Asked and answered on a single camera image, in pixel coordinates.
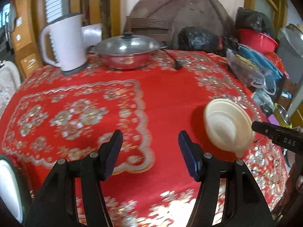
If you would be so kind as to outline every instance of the pot handle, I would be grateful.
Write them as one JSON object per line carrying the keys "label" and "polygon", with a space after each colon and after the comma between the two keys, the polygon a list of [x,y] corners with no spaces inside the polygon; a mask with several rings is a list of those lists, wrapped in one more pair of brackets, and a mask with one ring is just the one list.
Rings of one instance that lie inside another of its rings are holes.
{"label": "pot handle", "polygon": [[44,62],[55,66],[55,67],[60,67],[60,64],[51,60],[50,58],[48,58],[47,54],[46,54],[46,46],[45,46],[45,42],[46,42],[46,35],[48,35],[50,33],[50,27],[49,25],[47,25],[46,27],[44,27],[42,29],[42,31],[40,32],[40,36],[39,36],[39,45],[40,45],[40,52],[41,52],[41,56]]}
{"label": "pot handle", "polygon": [[132,39],[132,38],[134,38],[133,34],[134,34],[134,33],[131,32],[131,31],[126,31],[126,32],[123,34],[122,39]]}

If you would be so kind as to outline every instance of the kettle base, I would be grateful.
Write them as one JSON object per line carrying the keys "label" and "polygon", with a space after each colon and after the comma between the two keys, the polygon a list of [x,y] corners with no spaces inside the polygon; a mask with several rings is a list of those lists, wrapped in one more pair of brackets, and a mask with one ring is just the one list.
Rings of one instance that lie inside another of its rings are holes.
{"label": "kettle base", "polygon": [[81,72],[83,69],[85,69],[88,66],[88,61],[86,61],[82,66],[79,66],[73,70],[70,71],[61,71],[63,76],[70,76],[73,74],[76,74],[78,72]]}

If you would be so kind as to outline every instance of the plastic container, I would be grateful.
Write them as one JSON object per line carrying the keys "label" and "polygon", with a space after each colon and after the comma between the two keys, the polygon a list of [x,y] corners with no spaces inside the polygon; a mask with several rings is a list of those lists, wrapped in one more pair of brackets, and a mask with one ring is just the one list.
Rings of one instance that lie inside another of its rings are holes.
{"label": "plastic container", "polygon": [[238,158],[253,142],[255,133],[248,114],[230,100],[215,99],[204,110],[206,134],[219,149],[235,153]]}
{"label": "plastic container", "polygon": [[282,28],[278,39],[280,46],[277,55],[281,58],[290,80],[300,85],[303,82],[303,38],[288,28]]}
{"label": "plastic container", "polygon": [[262,54],[274,52],[275,48],[278,47],[275,40],[263,33],[257,33],[249,29],[239,29],[237,34],[241,44],[247,45]]}

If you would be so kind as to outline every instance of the glass pot lid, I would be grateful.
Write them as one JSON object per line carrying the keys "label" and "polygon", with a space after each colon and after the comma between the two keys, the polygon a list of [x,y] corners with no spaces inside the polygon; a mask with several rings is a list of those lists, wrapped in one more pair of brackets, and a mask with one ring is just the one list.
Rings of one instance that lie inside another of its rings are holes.
{"label": "glass pot lid", "polygon": [[94,51],[101,55],[130,55],[152,52],[161,48],[159,41],[152,37],[125,32],[123,36],[111,37],[99,42]]}

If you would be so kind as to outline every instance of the kettle handle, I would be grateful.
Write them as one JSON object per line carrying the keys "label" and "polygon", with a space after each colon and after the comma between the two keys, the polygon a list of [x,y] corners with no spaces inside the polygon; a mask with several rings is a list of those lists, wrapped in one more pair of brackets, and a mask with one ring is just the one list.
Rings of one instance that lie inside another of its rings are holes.
{"label": "kettle handle", "polygon": [[60,67],[60,63],[51,60],[50,58],[48,58],[46,54],[46,46],[45,46],[46,35],[48,35],[49,33],[50,33],[49,25],[45,26],[40,32],[40,36],[39,36],[40,53],[44,62],[55,67]]}

